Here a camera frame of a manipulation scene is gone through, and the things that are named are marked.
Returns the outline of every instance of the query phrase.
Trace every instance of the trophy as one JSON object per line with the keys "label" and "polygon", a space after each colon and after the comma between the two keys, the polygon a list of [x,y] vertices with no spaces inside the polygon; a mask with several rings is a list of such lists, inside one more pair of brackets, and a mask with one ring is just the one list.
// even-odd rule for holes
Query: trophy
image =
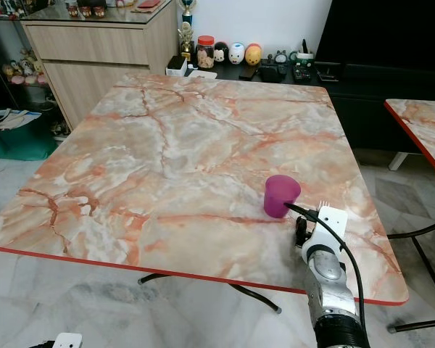
{"label": "trophy", "polygon": [[194,9],[196,5],[196,0],[176,0],[177,5],[183,10],[182,21],[189,22],[191,25],[191,10]]}
{"label": "trophy", "polygon": [[177,29],[177,31],[179,32],[179,38],[182,40],[181,55],[190,62],[191,53],[194,50],[193,41],[191,40],[194,31],[191,29],[189,22],[182,22],[181,29]]}

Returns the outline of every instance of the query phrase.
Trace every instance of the table top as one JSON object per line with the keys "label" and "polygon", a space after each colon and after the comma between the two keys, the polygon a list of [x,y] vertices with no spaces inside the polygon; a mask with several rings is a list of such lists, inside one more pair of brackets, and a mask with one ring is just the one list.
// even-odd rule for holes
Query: table top
{"label": "table top", "polygon": [[385,106],[435,167],[435,101],[387,99]]}
{"label": "table top", "polygon": [[126,75],[1,212],[0,251],[302,293],[296,215],[262,208],[275,174],[348,212],[367,302],[407,301],[321,87]]}
{"label": "table top", "polygon": [[108,7],[105,11],[105,17],[97,18],[91,16],[85,18],[79,12],[78,17],[71,17],[66,10],[63,1],[57,1],[55,5],[48,6],[45,9],[29,14],[22,18],[23,21],[30,20],[51,20],[60,22],[104,22],[104,23],[130,23],[130,24],[147,24],[154,16],[156,16],[164,7],[166,7],[172,0],[165,0],[159,7],[152,13],[132,12],[133,6],[130,7]]}

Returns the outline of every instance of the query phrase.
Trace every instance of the plastic cup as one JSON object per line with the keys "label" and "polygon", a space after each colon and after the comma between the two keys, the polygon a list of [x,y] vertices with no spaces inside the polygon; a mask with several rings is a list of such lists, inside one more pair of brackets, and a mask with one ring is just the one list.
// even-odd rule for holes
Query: plastic cup
{"label": "plastic cup", "polygon": [[299,183],[287,175],[273,175],[266,180],[264,211],[272,218],[283,218],[289,208],[283,203],[293,204],[301,194]]}

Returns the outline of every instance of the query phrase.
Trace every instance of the remote control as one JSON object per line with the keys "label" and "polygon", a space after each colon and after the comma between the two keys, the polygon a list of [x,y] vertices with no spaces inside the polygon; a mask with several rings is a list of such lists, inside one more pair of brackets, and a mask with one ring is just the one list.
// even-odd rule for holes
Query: remote control
{"label": "remote control", "polygon": [[57,336],[53,348],[80,348],[82,335],[80,333],[62,332]]}
{"label": "remote control", "polygon": [[293,67],[293,77],[295,82],[311,80],[310,71],[306,67],[300,67],[299,65]]}
{"label": "remote control", "polygon": [[278,72],[280,75],[285,76],[285,75],[287,75],[287,67],[286,67],[285,65],[278,65],[278,66],[277,66],[277,72]]}

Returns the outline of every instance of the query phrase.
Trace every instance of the glass jar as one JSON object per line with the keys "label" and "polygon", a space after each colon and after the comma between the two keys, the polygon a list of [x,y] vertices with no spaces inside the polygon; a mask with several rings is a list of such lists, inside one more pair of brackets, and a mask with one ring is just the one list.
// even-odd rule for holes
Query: glass jar
{"label": "glass jar", "polygon": [[215,64],[215,38],[208,35],[198,37],[196,59],[198,60],[198,66],[203,69],[213,67]]}

